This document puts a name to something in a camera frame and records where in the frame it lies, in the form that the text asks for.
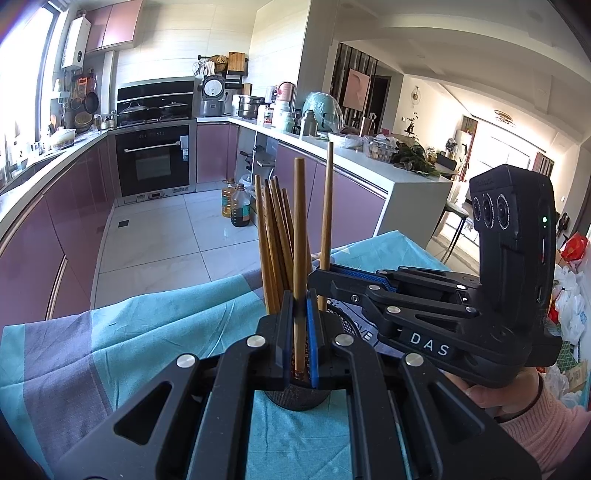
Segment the pink sleeve right forearm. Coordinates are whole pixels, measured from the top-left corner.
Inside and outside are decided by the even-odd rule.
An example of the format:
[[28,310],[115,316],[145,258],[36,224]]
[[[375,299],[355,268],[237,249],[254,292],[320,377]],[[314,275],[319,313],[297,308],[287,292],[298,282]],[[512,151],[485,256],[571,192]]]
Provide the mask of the pink sleeve right forearm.
[[588,479],[590,412],[565,406],[542,381],[533,406],[499,423],[538,462],[544,479]]

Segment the person's right hand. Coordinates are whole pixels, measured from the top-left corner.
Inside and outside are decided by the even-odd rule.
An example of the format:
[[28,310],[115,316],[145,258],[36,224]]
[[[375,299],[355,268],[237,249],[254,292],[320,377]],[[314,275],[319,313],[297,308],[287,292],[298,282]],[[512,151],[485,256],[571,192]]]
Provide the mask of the person's right hand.
[[513,418],[535,404],[543,381],[535,368],[524,368],[513,381],[501,388],[472,385],[449,372],[446,377],[482,409],[491,409],[495,417]]

